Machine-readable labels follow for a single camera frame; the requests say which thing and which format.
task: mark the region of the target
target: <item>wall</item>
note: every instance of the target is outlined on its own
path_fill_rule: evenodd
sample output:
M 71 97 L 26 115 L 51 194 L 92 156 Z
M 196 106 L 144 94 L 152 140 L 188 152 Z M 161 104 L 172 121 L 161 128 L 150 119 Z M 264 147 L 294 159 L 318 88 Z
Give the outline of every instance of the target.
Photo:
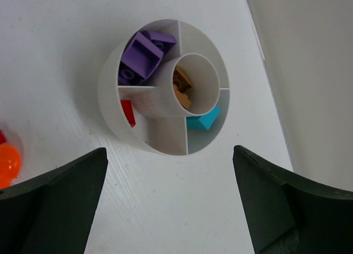
M 353 0 L 248 0 L 294 169 L 353 191 Z

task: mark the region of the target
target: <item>red object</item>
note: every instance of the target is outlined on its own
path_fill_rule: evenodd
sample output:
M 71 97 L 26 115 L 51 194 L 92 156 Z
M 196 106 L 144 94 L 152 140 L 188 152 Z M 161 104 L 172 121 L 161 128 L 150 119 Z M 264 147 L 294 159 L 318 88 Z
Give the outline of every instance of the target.
M 0 189 L 7 188 L 21 169 L 21 155 L 10 145 L 0 146 Z
M 135 116 L 133 115 L 132 104 L 131 100 L 122 99 L 121 101 L 122 109 L 125 113 L 127 121 L 130 123 L 131 127 L 133 128 L 136 125 Z
M 5 144 L 7 142 L 5 135 L 0 130 L 0 145 Z

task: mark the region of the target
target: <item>lego brick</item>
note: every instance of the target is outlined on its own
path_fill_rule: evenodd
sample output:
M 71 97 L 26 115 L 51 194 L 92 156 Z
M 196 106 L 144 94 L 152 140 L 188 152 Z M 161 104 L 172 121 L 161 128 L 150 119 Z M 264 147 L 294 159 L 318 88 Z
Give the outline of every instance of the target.
M 176 38 L 172 35 L 160 33 L 157 31 L 145 30 L 142 34 L 149 39 L 155 46 L 163 51 L 164 55 L 170 51 L 177 43 Z
M 176 98 L 178 99 L 179 103 L 185 108 L 185 109 L 189 109 L 190 108 L 190 104 L 191 101 L 188 98 L 188 95 L 181 93 L 178 89 L 176 85 L 173 85 L 174 88 L 174 93 L 176 95 Z
M 180 66 L 176 66 L 173 73 L 173 84 L 176 85 L 181 93 L 186 93 L 193 87 L 193 83 L 189 76 Z
M 127 118 L 127 121 L 130 123 L 131 127 L 133 128 L 136 125 L 136 122 L 135 122 L 135 116 L 132 110 L 131 100 L 122 99 L 120 102 L 121 102 L 121 106 L 124 111 L 124 114 Z
M 208 130 L 220 113 L 218 106 L 215 106 L 209 113 L 202 116 L 186 117 L 186 126 L 189 130 Z
M 120 84 L 139 85 L 157 68 L 163 52 L 140 32 L 132 38 L 120 61 L 118 80 Z
M 0 130 L 0 145 L 5 144 L 7 142 L 5 135 Z

